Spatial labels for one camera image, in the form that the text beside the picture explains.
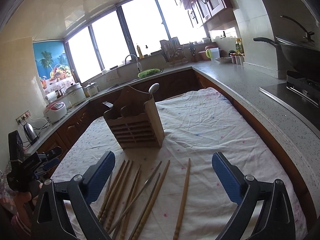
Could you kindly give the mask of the person left hand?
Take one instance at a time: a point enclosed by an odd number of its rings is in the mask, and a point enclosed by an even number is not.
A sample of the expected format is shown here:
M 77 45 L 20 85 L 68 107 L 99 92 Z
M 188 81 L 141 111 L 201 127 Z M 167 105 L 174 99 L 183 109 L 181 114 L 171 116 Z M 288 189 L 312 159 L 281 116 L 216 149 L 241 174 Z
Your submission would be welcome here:
M 30 239 L 31 219 L 29 218 L 25 204 L 32 201 L 35 205 L 37 199 L 38 196 L 32 198 L 30 192 L 16 192 L 14 196 L 17 213 L 11 219 L 11 224 L 15 232 L 18 234 L 19 239 Z

